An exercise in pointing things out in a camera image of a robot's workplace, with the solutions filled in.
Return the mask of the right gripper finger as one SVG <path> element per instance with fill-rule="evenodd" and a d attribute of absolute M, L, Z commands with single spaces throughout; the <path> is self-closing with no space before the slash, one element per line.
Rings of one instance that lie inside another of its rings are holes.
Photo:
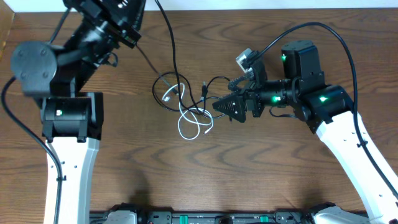
<path fill-rule="evenodd" d="M 213 109 L 240 123 L 246 121 L 246 105 L 242 95 L 232 93 L 212 104 Z"/>
<path fill-rule="evenodd" d="M 250 80 L 250 79 L 252 79 L 252 74 L 251 73 L 247 73 L 247 74 L 244 74 L 244 75 L 242 75 L 242 76 L 240 76 L 238 78 L 235 78 L 234 80 L 231 80 L 228 83 L 228 89 L 231 90 L 231 91 L 238 91 L 238 90 L 240 90 L 240 87 L 238 87 L 238 85 L 242 81 Z"/>

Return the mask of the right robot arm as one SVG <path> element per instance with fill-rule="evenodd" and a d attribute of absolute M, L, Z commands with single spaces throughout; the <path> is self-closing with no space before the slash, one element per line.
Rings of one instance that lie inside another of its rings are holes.
<path fill-rule="evenodd" d="M 231 94 L 213 108 L 241 123 L 246 112 L 259 117 L 266 106 L 294 109 L 312 133 L 337 158 L 359 194 L 366 216 L 342 210 L 334 203 L 311 209 L 309 223 L 397 223 L 397 175 L 373 143 L 349 94 L 339 85 L 327 85 L 318 49 L 310 40 L 298 40 L 281 49 L 285 77 L 268 80 L 259 52 L 246 49 L 237 64 L 244 75 L 233 80 Z"/>

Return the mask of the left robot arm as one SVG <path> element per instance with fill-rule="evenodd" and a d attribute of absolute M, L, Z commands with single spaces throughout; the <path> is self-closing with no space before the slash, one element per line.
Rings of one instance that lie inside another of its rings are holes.
<path fill-rule="evenodd" d="M 115 50 L 140 39 L 144 0 L 64 0 L 81 24 L 63 44 L 21 42 L 11 57 L 12 80 L 39 108 L 47 153 L 45 223 L 88 223 L 91 180 L 104 121 L 103 94 L 84 85 L 102 65 L 116 67 Z"/>

